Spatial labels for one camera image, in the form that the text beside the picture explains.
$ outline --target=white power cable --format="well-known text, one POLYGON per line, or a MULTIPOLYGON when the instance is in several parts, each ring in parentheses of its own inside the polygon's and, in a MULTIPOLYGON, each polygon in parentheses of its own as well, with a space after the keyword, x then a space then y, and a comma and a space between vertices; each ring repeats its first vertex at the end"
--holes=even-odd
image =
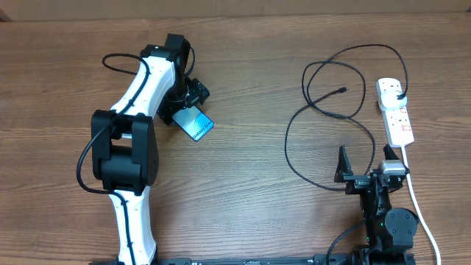
MULTIPOLYGON (((407 162, 406 148, 404 146, 401 146, 400 150, 403 154, 404 165, 409 167, 409 164, 407 162)), ((442 264, 442 258, 440 257, 439 246, 436 244, 435 239, 432 236, 432 232, 428 229, 428 226, 425 223, 424 217, 422 216, 422 213, 420 212, 419 204, 417 203, 417 199, 415 198, 414 189, 412 188, 411 175, 407 174, 406 177, 407 177, 407 186, 409 187, 409 192, 411 193, 411 198, 412 198, 412 202, 413 202, 414 207, 415 207, 415 211, 417 212, 417 215, 419 216, 419 220, 422 223, 422 226, 424 227, 424 230, 427 233, 427 236, 428 236, 428 238, 430 239, 430 242, 433 245, 433 249, 435 250, 436 265, 441 265, 442 264)))

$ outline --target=white power strip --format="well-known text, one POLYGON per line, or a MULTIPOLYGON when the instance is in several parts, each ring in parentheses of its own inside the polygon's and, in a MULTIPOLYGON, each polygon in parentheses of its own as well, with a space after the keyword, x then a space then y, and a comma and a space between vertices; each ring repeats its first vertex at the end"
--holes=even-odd
POLYGON ((401 147, 414 142, 411 120, 406 108, 407 96, 401 100, 397 99, 397 96, 403 93, 400 82, 392 78, 381 78, 376 83, 376 91, 389 145, 401 147))
MULTIPOLYGON (((381 78, 376 83, 376 91, 378 92, 378 104, 383 114, 384 127, 386 129, 386 135, 388 142, 391 147, 400 147, 403 154, 403 162, 409 167, 406 154, 406 145, 414 142, 414 134, 412 133, 411 120, 407 113, 407 96, 403 99, 398 99, 403 89, 400 86, 400 82, 392 78, 381 78)), ((412 187, 411 175, 407 174, 407 185, 409 192, 411 193, 412 202, 415 207, 415 211, 419 217, 428 238, 430 239, 433 249, 436 255, 436 264, 442 264, 442 258, 440 257, 439 247, 433 238, 432 232, 428 229, 427 224, 420 211, 419 204, 414 194, 412 187)))

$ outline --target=black bracket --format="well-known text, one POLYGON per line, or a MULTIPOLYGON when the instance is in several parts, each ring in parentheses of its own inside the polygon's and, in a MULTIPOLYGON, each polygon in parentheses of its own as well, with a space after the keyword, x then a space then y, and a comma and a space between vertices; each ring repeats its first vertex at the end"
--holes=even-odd
MULTIPOLYGON (((97 110, 91 118, 91 137, 115 118, 114 111, 97 110)), ((101 180, 103 189, 134 191, 140 196, 146 186, 157 177, 158 152, 152 117, 139 113, 137 116, 121 115, 113 125, 98 136, 93 143, 93 174, 101 180), (132 136, 132 146, 113 145, 121 134, 132 136)))
POLYGON ((167 125, 173 122, 172 117, 179 110, 197 103, 203 105, 210 96, 209 90, 198 79, 185 77, 190 48, 190 43, 183 35, 168 34, 164 46, 149 44, 141 51, 141 57, 162 57, 174 63, 175 83, 157 109, 157 114, 167 125))
POLYGON ((384 157, 386 160, 399 160, 398 156, 394 152, 394 150, 389 146, 389 144, 383 147, 384 157))
POLYGON ((339 148, 339 163, 336 175, 333 178, 336 183, 347 183, 345 194, 360 194, 361 191, 371 186, 372 179, 368 175, 354 175, 352 166, 348 161, 345 146, 339 148))

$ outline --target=wood grain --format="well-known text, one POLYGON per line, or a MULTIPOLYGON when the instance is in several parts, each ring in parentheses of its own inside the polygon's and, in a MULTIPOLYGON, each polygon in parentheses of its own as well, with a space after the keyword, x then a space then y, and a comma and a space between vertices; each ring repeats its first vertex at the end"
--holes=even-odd
MULTIPOLYGON (((101 64, 111 52, 137 54, 184 34, 196 49, 193 75, 210 89, 203 107, 215 128, 194 143, 177 127, 155 121, 160 171, 152 186, 152 229, 160 257, 248 258, 326 252, 361 219, 356 196, 320 190, 298 178, 283 154, 286 126, 305 102, 300 77, 311 61, 348 46, 385 43, 408 66, 409 111, 416 141, 408 148, 412 178, 444 264, 471 259, 471 16, 318 15, 0 24, 0 264, 86 264, 116 257, 118 234, 110 200, 75 180, 77 158, 96 109, 108 109, 132 77, 101 64)), ((368 91, 356 118, 386 143, 375 81, 403 80, 399 60, 384 49, 351 51, 338 60, 359 68, 368 91)), ((132 60, 115 59, 135 69, 132 60)), ((321 103, 351 113, 361 79, 328 66, 312 95, 347 86, 321 103)), ((288 153, 307 177, 333 183, 338 148, 346 144, 355 172, 371 143, 346 121, 312 110, 294 121, 288 153)), ((88 185, 99 187, 88 158, 88 185)), ((407 188, 395 207, 413 209, 407 188)), ((336 252, 364 242, 363 231, 336 252)), ((419 229, 413 253, 433 264, 419 229)))
POLYGON ((19 22, 465 12, 470 5, 469 0, 2 0, 0 10, 19 22))

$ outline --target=black cable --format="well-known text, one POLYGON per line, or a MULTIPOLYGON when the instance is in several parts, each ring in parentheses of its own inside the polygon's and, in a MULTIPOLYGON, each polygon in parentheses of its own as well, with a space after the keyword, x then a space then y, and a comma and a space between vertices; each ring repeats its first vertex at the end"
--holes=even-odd
POLYGON ((356 225, 353 225, 352 227, 348 228, 347 230, 345 230, 342 234, 340 234, 339 237, 336 238, 336 240, 334 240, 331 244, 331 246, 329 247, 329 250, 327 251, 327 255, 325 256, 325 263, 327 265, 330 265, 330 254, 332 253, 332 250, 333 248, 336 246, 336 244, 342 239, 344 238, 346 235, 348 235, 349 233, 357 230, 360 226, 362 226, 364 223, 365 223, 365 219, 363 219, 363 221, 359 222, 358 224, 356 225))
MULTIPOLYGON (((306 71, 308 70, 309 67, 311 67, 312 65, 315 65, 315 64, 324 64, 325 61, 319 61, 319 62, 312 62, 312 63, 309 63, 305 69, 304 69, 304 72, 302 73, 302 84, 304 83, 304 77, 305 77, 305 73, 306 71)), ((375 138, 373 137, 373 134, 365 127, 363 126, 360 122, 356 121, 355 119, 352 119, 352 117, 354 115, 356 115, 358 113, 358 111, 360 111, 361 107, 363 106, 363 102, 364 102, 364 98, 365 98, 365 95, 366 95, 366 81, 365 81, 365 78, 363 76, 363 74, 355 67, 349 65, 349 64, 346 64, 346 63, 342 63, 342 62, 336 62, 336 61, 330 61, 328 63, 332 63, 332 64, 336 64, 336 65, 340 65, 340 66, 346 66, 348 68, 351 68, 352 70, 356 71, 360 77, 361 77, 361 80, 363 81, 363 96, 362 96, 362 100, 361 100, 361 103, 360 103, 360 107, 357 109, 357 111, 354 112, 354 114, 352 114, 351 116, 343 116, 342 114, 336 114, 336 113, 331 113, 333 115, 328 115, 328 116, 331 116, 331 117, 334 117, 334 118, 338 118, 338 119, 348 119, 349 121, 352 121, 354 123, 356 123, 358 126, 360 126, 367 134, 368 136, 371 138, 371 141, 372 141, 372 145, 373 145, 373 150, 372 150, 372 157, 371 157, 371 160, 369 162, 369 165, 368 167, 366 168, 366 171, 365 171, 365 174, 368 174, 368 171, 369 169, 371 168, 371 165, 373 164, 373 160, 375 159, 375 152, 376 152, 376 143, 375 143, 375 138)), ((346 88, 340 88, 339 90, 337 91, 334 91, 335 93, 343 93, 347 91, 346 88)), ((294 167, 291 165, 290 161, 289 161, 289 158, 288 158, 288 153, 287 153, 287 145, 288 145, 288 132, 289 132, 289 128, 291 126, 291 123, 293 122, 293 120, 304 110, 307 110, 309 107, 317 107, 316 106, 316 103, 318 102, 321 102, 323 99, 326 99, 327 97, 331 96, 331 95, 334 95, 335 93, 334 92, 330 92, 328 93, 327 95, 325 96, 322 96, 320 97, 319 99, 315 100, 314 102, 308 102, 308 104, 302 108, 300 108, 292 117, 291 117, 291 120, 289 121, 288 123, 288 127, 286 128, 286 134, 285 134, 285 158, 286 158, 286 162, 288 162, 288 165, 289 167, 291 168, 291 170, 297 174, 299 177, 301 177, 303 180, 319 187, 319 188, 323 188, 323 189, 326 189, 328 191, 344 191, 345 189, 344 188, 330 188, 330 187, 327 187, 327 186, 324 186, 324 185, 320 185, 318 183, 315 183, 314 181, 312 180, 309 180, 308 178, 302 176, 296 169, 294 169, 294 167)))
MULTIPOLYGON (((194 64, 195 64, 195 61, 196 61, 196 57, 195 57, 195 55, 194 55, 194 49, 193 49, 193 47, 190 47, 190 50, 191 50, 191 53, 192 53, 192 55, 193 55, 193 61, 191 62, 191 66, 190 66, 189 70, 185 73, 185 76, 186 76, 186 77, 188 77, 188 76, 191 74, 191 72, 193 71, 193 67, 194 67, 194 64)), ((117 55, 117 54, 108 54, 108 55, 104 56, 103 59, 102 59, 103 65, 104 65, 106 68, 111 69, 111 70, 113 70, 113 71, 118 71, 118 72, 121 72, 121 73, 132 74, 132 75, 138 74, 138 73, 133 72, 133 71, 128 71, 128 70, 123 70, 123 69, 115 68, 115 67, 112 67, 112 66, 106 64, 105 61, 106 61, 107 58, 109 58, 109 57, 116 57, 116 55, 117 55)))
POLYGON ((185 73, 185 76, 189 76, 191 74, 191 72, 193 71, 193 67, 194 67, 194 63, 196 61, 196 57, 194 56, 194 49, 193 47, 190 47, 190 50, 191 50, 191 53, 193 55, 193 62, 191 62, 191 66, 189 68, 189 70, 185 73))
MULTIPOLYGON (((308 65, 306 67, 306 69, 304 70, 304 73, 302 75, 302 81, 301 81, 301 86, 302 86, 302 93, 304 95, 304 98, 306 99, 306 102, 307 103, 313 103, 312 100, 311 100, 311 96, 309 95, 309 86, 312 82, 312 79, 316 76, 316 74, 320 71, 320 69, 322 67, 324 67, 326 64, 328 64, 330 61, 332 61, 337 55, 341 54, 342 52, 346 52, 348 50, 351 50, 351 49, 357 49, 357 48, 362 48, 362 47, 371 47, 371 46, 379 46, 379 47, 385 47, 387 49, 390 49, 392 50, 398 57, 399 57, 399 60, 400 62, 403 64, 403 68, 404 68, 404 74, 406 76, 406 89, 404 90, 404 93, 400 94, 399 96, 397 96, 397 98, 399 100, 403 99, 404 96, 406 96, 406 93, 407 93, 407 90, 408 90, 408 86, 409 86, 409 81, 408 81, 408 75, 407 75, 407 68, 406 68, 406 64, 404 63, 404 60, 403 60, 403 57, 400 56, 399 52, 396 51, 396 49, 392 48, 391 46, 388 46, 388 45, 384 45, 384 44, 364 44, 364 45, 357 45, 357 46, 353 46, 353 47, 350 47, 350 48, 346 48, 346 49, 343 49, 341 50, 340 52, 337 52, 335 53, 334 55, 330 56, 329 59, 327 59, 326 61, 324 61, 322 63, 321 66, 318 67, 318 69, 314 72, 314 74, 312 75, 311 79, 309 80, 309 83, 308 83, 308 86, 306 87, 306 92, 304 91, 304 74, 305 74, 305 71, 307 70, 307 68, 310 66, 308 65)), ((363 99, 361 100, 361 104, 360 104, 360 107, 358 107, 357 111, 354 112, 354 114, 350 115, 349 117, 353 117, 354 115, 356 115, 356 113, 358 111, 360 111, 361 109, 361 106, 363 104, 363 101, 364 101, 364 97, 363 99)), ((321 110, 320 108, 318 108, 315 104, 313 106, 314 109, 316 109, 317 111, 321 112, 321 113, 324 113, 325 115, 328 115, 328 116, 334 116, 335 113, 329 113, 327 111, 324 111, 324 110, 321 110)))
POLYGON ((108 125, 105 125, 103 126, 103 128, 98 131, 98 133, 88 142, 87 146, 83 149, 82 151, 82 154, 80 155, 80 158, 77 162, 77 170, 76 170, 76 174, 77 174, 77 182, 79 183, 80 187, 82 187, 84 190, 88 191, 88 192, 91 192, 91 193, 95 193, 95 194, 112 194, 116 197, 118 197, 120 200, 121 200, 121 205, 123 205, 123 210, 124 210, 124 225, 126 227, 126 239, 127 239, 127 247, 130 249, 130 255, 131 255, 131 261, 132 261, 132 265, 135 265, 135 257, 134 257, 134 252, 132 251, 132 242, 131 242, 131 235, 130 235, 130 225, 129 225, 129 217, 128 217, 128 214, 127 214, 127 205, 126 205, 126 200, 123 198, 122 195, 120 195, 119 193, 116 193, 114 191, 104 191, 104 190, 97 190, 97 189, 93 189, 93 188, 89 188, 86 186, 86 184, 83 183, 83 180, 82 180, 82 174, 81 174, 81 171, 82 171, 82 164, 83 164, 83 161, 85 159, 85 156, 87 155, 88 151, 90 151, 90 148, 92 147, 94 141, 105 131, 108 129, 109 126, 111 126, 113 124, 113 122, 121 115, 123 115, 124 113, 126 113, 130 107, 132 107, 132 105, 134 104, 134 101, 138 98, 139 96, 139 93, 142 91, 142 89, 144 88, 144 86, 146 85, 146 82, 147 80, 149 79, 149 75, 150 75, 150 69, 149 69, 149 65, 147 64, 147 62, 142 59, 141 57, 139 56, 136 56, 136 55, 133 55, 133 54, 122 54, 122 53, 115 53, 115 54, 108 54, 108 55, 105 55, 103 57, 103 60, 102 60, 102 63, 103 65, 106 67, 106 68, 109 68, 111 70, 114 70, 114 71, 119 71, 119 72, 122 72, 122 73, 126 73, 126 74, 134 74, 136 75, 135 72, 132 72, 132 71, 126 71, 126 70, 121 70, 121 69, 117 69, 117 68, 114 68, 112 66, 109 66, 108 64, 106 64, 106 59, 109 58, 109 57, 130 57, 130 58, 134 58, 134 59, 137 59, 137 60, 140 60, 144 66, 146 67, 146 74, 144 76, 144 80, 142 81, 141 85, 139 86, 138 90, 135 92, 134 96, 132 96, 132 98, 128 101, 127 105, 118 113, 116 114, 110 121, 110 123, 108 125))

